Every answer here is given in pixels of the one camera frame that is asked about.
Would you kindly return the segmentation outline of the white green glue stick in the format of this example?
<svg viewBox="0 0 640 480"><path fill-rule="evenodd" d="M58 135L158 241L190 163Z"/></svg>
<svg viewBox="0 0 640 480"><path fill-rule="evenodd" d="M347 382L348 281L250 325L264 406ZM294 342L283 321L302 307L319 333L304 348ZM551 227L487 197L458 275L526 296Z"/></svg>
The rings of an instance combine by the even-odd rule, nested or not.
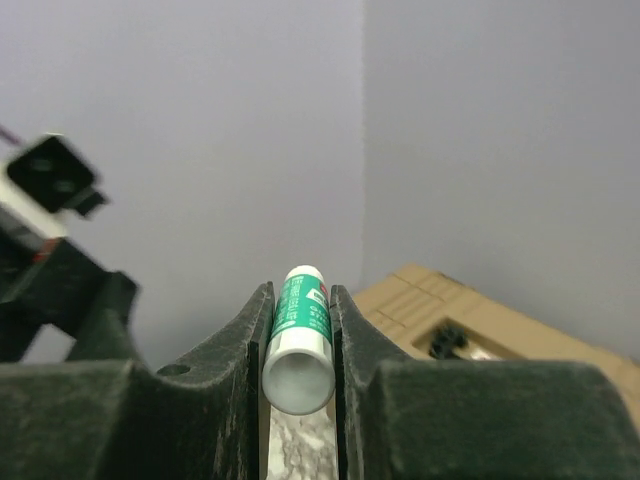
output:
<svg viewBox="0 0 640 480"><path fill-rule="evenodd" d="M262 369L262 387L277 410L305 416L321 410L335 389L329 293L311 265L285 277Z"/></svg>

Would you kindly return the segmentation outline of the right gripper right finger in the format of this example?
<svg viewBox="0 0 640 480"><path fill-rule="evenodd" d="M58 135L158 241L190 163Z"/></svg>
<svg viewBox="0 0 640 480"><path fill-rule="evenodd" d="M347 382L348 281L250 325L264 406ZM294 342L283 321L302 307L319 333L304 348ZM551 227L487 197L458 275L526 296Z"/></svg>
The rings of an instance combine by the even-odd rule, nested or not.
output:
<svg viewBox="0 0 640 480"><path fill-rule="evenodd" d="M418 360L331 291L342 479L635 479L609 379L560 361Z"/></svg>

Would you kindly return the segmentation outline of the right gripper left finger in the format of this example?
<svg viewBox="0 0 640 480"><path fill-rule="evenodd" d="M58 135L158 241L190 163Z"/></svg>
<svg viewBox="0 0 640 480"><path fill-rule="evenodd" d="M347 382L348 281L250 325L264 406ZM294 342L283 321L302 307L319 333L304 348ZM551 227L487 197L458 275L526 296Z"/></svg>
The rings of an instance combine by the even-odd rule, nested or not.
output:
<svg viewBox="0 0 640 480"><path fill-rule="evenodd" d="M257 287L220 331L158 371L114 342L57 364L1 367L5 479L262 479L269 407L259 376L275 307Z"/></svg>

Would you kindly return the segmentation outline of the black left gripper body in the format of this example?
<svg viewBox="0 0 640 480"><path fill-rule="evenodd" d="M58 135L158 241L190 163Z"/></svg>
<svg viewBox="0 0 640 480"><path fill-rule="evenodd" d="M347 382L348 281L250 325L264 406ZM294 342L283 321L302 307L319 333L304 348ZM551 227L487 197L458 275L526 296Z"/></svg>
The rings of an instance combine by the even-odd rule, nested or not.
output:
<svg viewBox="0 0 640 480"><path fill-rule="evenodd" d="M136 358L128 325L137 289L68 240L30 254L3 239L1 361L20 361L46 325L74 340L68 361Z"/></svg>

